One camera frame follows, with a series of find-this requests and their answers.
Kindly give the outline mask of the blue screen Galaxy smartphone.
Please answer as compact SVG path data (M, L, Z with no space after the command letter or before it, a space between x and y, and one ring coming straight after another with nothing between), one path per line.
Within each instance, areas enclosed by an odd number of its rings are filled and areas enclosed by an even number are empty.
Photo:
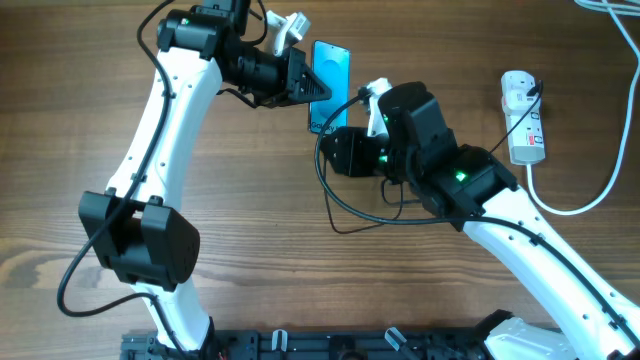
M328 118L349 99L351 52L316 40L312 47L312 70L331 90L328 100L309 105L309 131L317 134Z

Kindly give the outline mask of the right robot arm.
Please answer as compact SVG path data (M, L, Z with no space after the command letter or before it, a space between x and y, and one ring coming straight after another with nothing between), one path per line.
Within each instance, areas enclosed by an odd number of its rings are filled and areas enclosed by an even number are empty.
M314 159L350 177L407 184L430 224L448 223L503 263L556 323L526 324L504 311L487 317L479 342L494 359L635 359L639 308L618 294L556 232L516 177L489 151L457 143L420 82L366 86L366 128L318 133Z

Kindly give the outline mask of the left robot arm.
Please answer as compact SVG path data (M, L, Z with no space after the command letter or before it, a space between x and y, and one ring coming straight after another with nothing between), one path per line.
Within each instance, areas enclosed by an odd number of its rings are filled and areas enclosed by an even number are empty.
M161 20L151 54L155 80L133 141L106 189L81 198L88 249L131 286L156 324L143 357L224 355L192 279L200 236L180 213L188 164L215 97L228 92L253 108L276 108L331 95L298 48L310 27L304 14L266 12L266 50L244 37L249 14L246 1L207 1Z

